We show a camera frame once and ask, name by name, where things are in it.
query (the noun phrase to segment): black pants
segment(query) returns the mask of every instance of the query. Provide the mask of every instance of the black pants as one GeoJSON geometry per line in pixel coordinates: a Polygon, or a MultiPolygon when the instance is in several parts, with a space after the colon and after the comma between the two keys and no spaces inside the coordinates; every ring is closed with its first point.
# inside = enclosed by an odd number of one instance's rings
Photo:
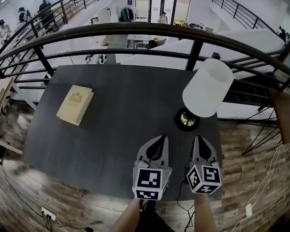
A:
{"type": "Polygon", "coordinates": [[[152,209],[141,212],[136,232],[174,232],[152,209]]]}

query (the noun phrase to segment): person's left arm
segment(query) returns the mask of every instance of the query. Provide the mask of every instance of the person's left arm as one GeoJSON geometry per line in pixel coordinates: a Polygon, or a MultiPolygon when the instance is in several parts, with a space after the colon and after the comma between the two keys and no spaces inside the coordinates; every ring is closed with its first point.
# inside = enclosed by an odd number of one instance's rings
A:
{"type": "Polygon", "coordinates": [[[111,226],[110,232],[135,232],[140,220],[140,200],[133,199],[118,220],[111,226]]]}

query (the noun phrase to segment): person's right arm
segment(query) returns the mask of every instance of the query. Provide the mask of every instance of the person's right arm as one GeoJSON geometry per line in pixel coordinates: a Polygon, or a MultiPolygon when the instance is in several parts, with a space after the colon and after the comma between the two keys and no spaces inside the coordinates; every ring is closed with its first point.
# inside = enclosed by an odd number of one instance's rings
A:
{"type": "Polygon", "coordinates": [[[216,232],[216,224],[206,194],[195,194],[194,231],[216,232]]]}

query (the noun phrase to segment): gold emblem on book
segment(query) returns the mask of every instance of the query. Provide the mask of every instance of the gold emblem on book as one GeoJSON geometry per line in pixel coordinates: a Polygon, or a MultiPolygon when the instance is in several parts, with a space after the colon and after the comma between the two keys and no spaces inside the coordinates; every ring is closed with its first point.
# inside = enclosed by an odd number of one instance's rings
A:
{"type": "Polygon", "coordinates": [[[81,103],[82,99],[83,99],[83,96],[79,92],[72,94],[69,98],[70,101],[76,102],[76,103],[81,103]]]}

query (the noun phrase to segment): lamp base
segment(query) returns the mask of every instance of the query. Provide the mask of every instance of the lamp base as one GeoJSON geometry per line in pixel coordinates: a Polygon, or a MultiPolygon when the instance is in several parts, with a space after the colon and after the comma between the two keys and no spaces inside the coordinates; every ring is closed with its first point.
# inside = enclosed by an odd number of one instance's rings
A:
{"type": "Polygon", "coordinates": [[[180,109],[175,116],[176,125],[183,131],[193,131],[199,127],[200,118],[187,108],[180,109]]]}

